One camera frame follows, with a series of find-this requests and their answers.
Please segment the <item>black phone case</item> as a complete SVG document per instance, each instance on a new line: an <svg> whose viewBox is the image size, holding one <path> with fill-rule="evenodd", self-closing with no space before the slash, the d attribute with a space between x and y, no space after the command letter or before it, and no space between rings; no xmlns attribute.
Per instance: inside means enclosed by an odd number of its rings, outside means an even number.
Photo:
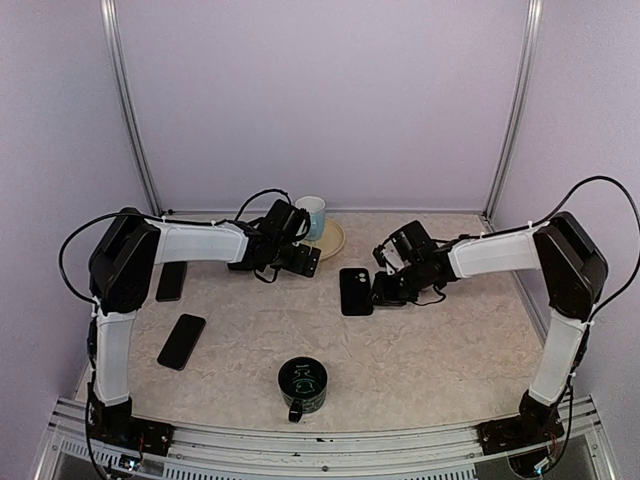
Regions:
<svg viewBox="0 0 640 480"><path fill-rule="evenodd" d="M366 268L342 268L339 272L340 306L344 316L373 313L371 281Z"/></svg>

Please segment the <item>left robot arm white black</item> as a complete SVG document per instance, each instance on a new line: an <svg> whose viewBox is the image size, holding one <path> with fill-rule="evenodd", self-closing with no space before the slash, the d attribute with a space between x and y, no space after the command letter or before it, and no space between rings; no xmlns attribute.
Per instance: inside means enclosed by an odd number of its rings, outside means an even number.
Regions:
<svg viewBox="0 0 640 480"><path fill-rule="evenodd" d="M88 264L91 436L127 445L147 434L147 422L132 415L128 361L133 324L155 266L223 262L257 278L267 268L311 278L321 251L304 242L310 228L309 212L283 200L250 221L161 219L135 208L115 213Z"/></svg>

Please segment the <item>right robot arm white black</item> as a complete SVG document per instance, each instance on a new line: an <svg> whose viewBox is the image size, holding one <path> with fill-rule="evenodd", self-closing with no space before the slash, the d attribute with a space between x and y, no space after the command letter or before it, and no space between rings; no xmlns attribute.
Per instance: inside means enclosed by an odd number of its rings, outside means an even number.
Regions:
<svg viewBox="0 0 640 480"><path fill-rule="evenodd" d="M504 232L432 238L418 220L392 233L373 256L380 268L370 301L375 306L416 304L428 288L489 273L536 270L545 282L550 321L537 371L518 413L480 425L486 444L526 445L560 436L558 405L586 352L591 315L608 276L601 251L568 212Z"/></svg>

